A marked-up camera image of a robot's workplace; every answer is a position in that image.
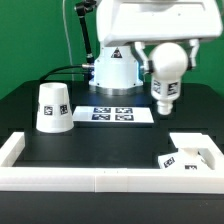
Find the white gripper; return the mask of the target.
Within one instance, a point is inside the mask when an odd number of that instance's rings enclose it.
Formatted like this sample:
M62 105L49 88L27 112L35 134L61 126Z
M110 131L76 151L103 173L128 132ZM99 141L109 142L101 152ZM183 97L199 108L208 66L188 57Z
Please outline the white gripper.
M96 21L98 40L105 46L135 42L145 73L153 72L153 62L144 52L145 44L189 40L188 69L192 70L197 65L199 40L215 39L223 30L215 0L102 0Z

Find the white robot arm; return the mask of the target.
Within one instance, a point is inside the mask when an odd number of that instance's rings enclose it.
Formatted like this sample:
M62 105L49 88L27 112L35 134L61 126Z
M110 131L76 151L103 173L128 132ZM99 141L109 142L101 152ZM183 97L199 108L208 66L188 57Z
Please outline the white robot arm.
M90 88L123 95L163 67L179 81L196 67L202 41L223 31L216 0L97 0L100 54Z

